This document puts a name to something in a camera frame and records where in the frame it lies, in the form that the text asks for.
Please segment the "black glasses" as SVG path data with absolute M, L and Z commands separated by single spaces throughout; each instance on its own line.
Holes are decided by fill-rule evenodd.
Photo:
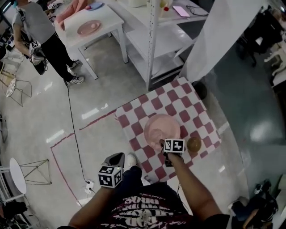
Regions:
M 206 12 L 204 9 L 200 7 L 195 7 L 191 5 L 187 5 L 186 7 L 192 15 L 202 16 L 202 17 L 208 16 L 208 12 Z

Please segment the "person's left forearm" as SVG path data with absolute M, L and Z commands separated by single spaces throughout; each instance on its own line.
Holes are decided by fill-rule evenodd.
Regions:
M 101 187 L 93 198 L 70 219 L 68 226 L 75 229 L 96 227 L 113 194 L 114 189 Z

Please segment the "white desk with curved legs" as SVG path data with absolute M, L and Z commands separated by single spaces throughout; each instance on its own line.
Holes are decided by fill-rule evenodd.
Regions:
M 264 59 L 267 63 L 272 59 L 276 59 L 271 67 L 278 65 L 278 67 L 271 73 L 270 83 L 272 87 L 278 86 L 282 82 L 286 81 L 286 43 L 283 42 L 281 47 L 270 54 L 270 56 Z

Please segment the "black office chair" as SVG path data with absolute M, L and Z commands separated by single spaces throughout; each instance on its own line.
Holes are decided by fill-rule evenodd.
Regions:
M 282 31 L 284 31 L 283 27 L 270 10 L 258 13 L 254 22 L 236 41 L 242 47 L 240 58 L 244 59 L 249 55 L 252 58 L 252 66 L 255 67 L 257 61 L 254 54 L 264 54 L 272 45 L 281 42 Z

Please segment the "small brown bowl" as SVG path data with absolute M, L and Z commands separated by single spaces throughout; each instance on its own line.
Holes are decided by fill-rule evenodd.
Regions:
M 201 139 L 198 137 L 190 137 L 187 141 L 187 149 L 189 152 L 197 153 L 202 147 Z

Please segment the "pink tablet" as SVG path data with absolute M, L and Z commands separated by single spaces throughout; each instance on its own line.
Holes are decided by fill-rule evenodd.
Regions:
M 181 17 L 190 17 L 190 15 L 181 7 L 173 6 L 172 7 Z

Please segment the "pink plate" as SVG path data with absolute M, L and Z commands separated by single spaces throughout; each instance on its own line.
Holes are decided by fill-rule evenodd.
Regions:
M 156 114 L 144 127 L 144 137 L 147 144 L 155 151 L 161 151 L 160 140 L 179 139 L 181 129 L 179 123 L 170 115 Z
M 77 34 L 81 37 L 86 37 L 100 30 L 101 25 L 102 23 L 100 20 L 91 20 L 91 21 L 85 22 L 78 28 Z

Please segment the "person's dark printed shirt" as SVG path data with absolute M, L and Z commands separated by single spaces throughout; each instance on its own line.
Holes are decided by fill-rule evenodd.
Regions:
M 230 216 L 205 220 L 190 215 L 177 193 L 165 183 L 134 189 L 111 200 L 96 222 L 85 229 L 227 229 Z

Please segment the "person's dark trousers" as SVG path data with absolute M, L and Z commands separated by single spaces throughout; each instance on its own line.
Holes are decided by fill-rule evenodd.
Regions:
M 173 193 L 173 189 L 165 182 L 144 186 L 141 177 L 142 170 L 137 165 L 131 166 L 123 173 L 123 180 L 115 188 L 114 196 L 125 198 L 142 193 L 163 197 Z

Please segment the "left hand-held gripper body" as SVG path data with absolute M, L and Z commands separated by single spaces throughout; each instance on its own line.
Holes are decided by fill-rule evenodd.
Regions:
M 101 187 L 116 188 L 122 181 L 122 168 L 103 165 L 98 172 Z

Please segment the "red white checkered tablecloth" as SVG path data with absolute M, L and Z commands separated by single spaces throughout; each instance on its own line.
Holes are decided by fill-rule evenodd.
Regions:
M 152 182 L 165 182 L 175 176 L 174 169 L 165 166 L 162 152 L 151 148 L 144 137 L 147 121 L 156 114 L 175 118 L 180 125 L 181 139 L 201 139 L 202 147 L 197 153 L 187 150 L 183 153 L 184 162 L 189 167 L 221 143 L 206 107 L 191 83 L 183 77 L 126 103 L 116 110 L 115 115 L 143 168 L 143 176 Z

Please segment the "white pillar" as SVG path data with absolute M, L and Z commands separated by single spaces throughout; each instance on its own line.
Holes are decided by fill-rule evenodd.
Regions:
M 215 0 L 180 72 L 198 81 L 221 60 L 269 0 Z

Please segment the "small light blue piece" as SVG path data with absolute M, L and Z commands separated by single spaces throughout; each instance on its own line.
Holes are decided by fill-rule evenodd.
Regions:
M 94 11 L 101 8 L 104 5 L 103 2 L 93 2 L 85 7 L 87 11 Z

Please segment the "white metal shelf rack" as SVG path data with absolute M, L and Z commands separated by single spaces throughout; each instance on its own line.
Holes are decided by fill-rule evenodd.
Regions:
M 200 7 L 195 0 L 173 0 L 168 11 L 160 8 L 160 0 L 110 0 L 108 5 L 124 21 L 127 56 L 148 91 L 180 73 L 180 55 L 195 43 L 179 25 L 207 19 L 187 9 Z M 181 17 L 173 6 L 181 6 L 190 17 Z

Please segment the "white power strip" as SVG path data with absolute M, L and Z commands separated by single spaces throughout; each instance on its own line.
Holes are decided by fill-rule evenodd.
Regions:
M 94 192 L 93 187 L 94 187 L 94 182 L 92 180 L 87 180 L 85 192 L 90 195 L 91 193 Z

